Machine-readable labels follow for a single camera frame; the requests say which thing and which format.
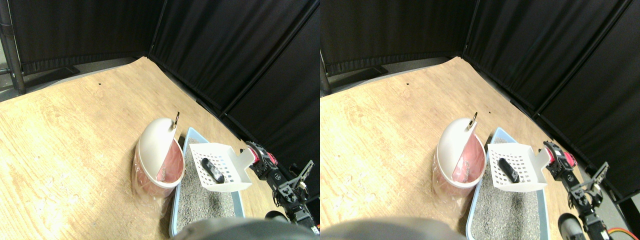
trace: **metal hook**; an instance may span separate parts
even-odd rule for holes
[[[478,115],[478,112],[476,112],[474,114],[474,118],[471,119],[471,122],[469,122],[469,126],[467,126],[467,129],[471,130],[471,126],[473,126],[474,122],[476,121],[476,116]]]
[[[179,117],[180,117],[180,112],[178,112],[178,115],[175,116],[175,121],[173,122],[173,128],[176,128],[178,126],[178,118]]]

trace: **white bin lid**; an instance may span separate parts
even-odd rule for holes
[[[140,136],[140,163],[149,179],[157,182],[156,176],[164,163],[175,136],[176,124],[169,118],[153,120]]]
[[[473,121],[471,128],[469,128],[470,118],[459,118],[451,122],[440,137],[437,149],[438,166],[442,175],[447,179],[447,182],[455,183],[456,185],[466,185],[461,182],[454,182],[452,179],[453,171],[456,169],[456,165],[462,156],[462,152],[476,129],[477,122]]]

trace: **metal pole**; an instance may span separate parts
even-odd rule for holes
[[[18,48],[15,45],[15,37],[13,35],[13,25],[11,23],[11,15],[9,13],[9,2],[0,1],[0,32],[2,37],[2,46],[7,65],[11,70],[11,81],[13,88],[18,90],[19,94],[27,93],[22,79],[22,70],[20,67],[20,58],[18,57]]]
[[[326,77],[326,68],[324,66],[324,58],[322,57],[322,50],[320,50],[320,90],[322,91],[322,96],[327,96],[331,94],[331,85],[329,85],[329,79]]]

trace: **black object in scoop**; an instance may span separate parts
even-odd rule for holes
[[[511,180],[511,182],[513,182],[513,183],[520,182],[520,176],[511,167],[511,165],[509,165],[509,163],[507,163],[507,160],[505,160],[504,158],[500,158],[500,160],[498,160],[498,166],[500,166],[500,169],[502,169],[502,171],[504,171],[504,173],[507,175],[507,177],[509,177],[509,180]]]
[[[225,176],[222,175],[220,170],[211,163],[208,158],[202,159],[202,168],[215,180],[217,183],[225,183]]]

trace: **plastic bag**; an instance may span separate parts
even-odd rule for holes
[[[162,188],[155,185],[145,174],[136,147],[136,153],[131,168],[131,191],[138,209],[153,218],[162,218],[169,205],[170,195],[174,188]],[[162,182],[175,182],[182,175],[184,163],[181,158],[180,147],[173,141],[156,179]]]
[[[471,134],[451,177],[456,182],[473,182],[484,171],[484,162],[482,145],[480,145],[476,135]],[[438,167],[436,154],[433,154],[432,169],[433,191],[441,203],[441,207],[438,210],[448,216],[462,216],[468,203],[468,201],[465,201],[465,197],[469,196],[476,187],[458,188],[447,182]]]

